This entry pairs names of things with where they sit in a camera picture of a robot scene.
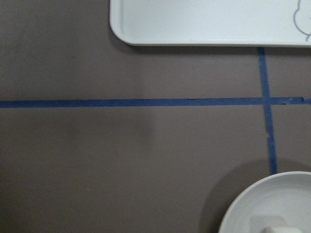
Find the beige round plate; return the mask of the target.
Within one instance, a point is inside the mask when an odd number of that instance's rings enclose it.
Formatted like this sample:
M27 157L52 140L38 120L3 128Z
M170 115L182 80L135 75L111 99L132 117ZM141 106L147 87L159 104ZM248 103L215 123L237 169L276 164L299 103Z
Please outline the beige round plate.
M311 174L283 172L261 179L231 203L221 233L309 233Z

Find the white bear tray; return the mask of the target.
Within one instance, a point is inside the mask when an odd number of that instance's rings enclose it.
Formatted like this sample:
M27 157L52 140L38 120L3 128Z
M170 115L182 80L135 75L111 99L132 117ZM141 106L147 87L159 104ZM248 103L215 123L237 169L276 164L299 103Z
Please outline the white bear tray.
M311 45L308 0L112 0L109 21L133 46Z

